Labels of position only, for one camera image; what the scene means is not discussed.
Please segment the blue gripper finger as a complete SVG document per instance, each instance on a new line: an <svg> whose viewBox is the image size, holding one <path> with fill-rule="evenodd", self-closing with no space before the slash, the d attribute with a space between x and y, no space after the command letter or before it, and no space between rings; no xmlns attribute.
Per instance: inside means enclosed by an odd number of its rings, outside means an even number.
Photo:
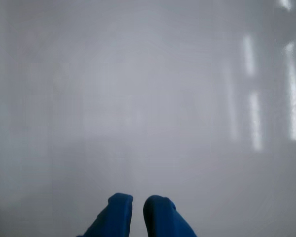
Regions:
<svg viewBox="0 0 296 237"><path fill-rule="evenodd" d="M191 226L167 197L150 196L145 201L143 215L149 237L196 237Z"/></svg>
<svg viewBox="0 0 296 237"><path fill-rule="evenodd" d="M84 237L128 237L132 218L133 197L116 193L83 234Z"/></svg>

